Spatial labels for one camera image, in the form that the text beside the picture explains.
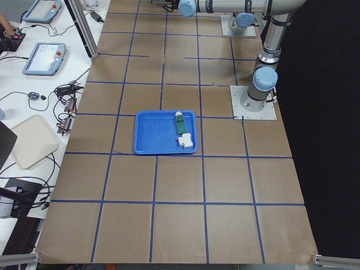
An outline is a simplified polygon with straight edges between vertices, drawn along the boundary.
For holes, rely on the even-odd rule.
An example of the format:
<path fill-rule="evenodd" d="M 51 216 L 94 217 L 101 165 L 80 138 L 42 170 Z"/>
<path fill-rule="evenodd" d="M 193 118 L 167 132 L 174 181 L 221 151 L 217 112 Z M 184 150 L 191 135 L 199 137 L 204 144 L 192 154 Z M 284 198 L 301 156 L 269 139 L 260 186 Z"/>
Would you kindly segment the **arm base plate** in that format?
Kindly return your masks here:
<path fill-rule="evenodd" d="M 224 37 L 255 38 L 257 36 L 253 25 L 239 27 L 233 15 L 221 15 L 220 22 Z"/>
<path fill-rule="evenodd" d="M 248 95 L 249 86 L 231 85 L 230 96 L 235 120 L 277 120 L 275 105 L 271 93 L 262 101 L 256 101 Z"/>

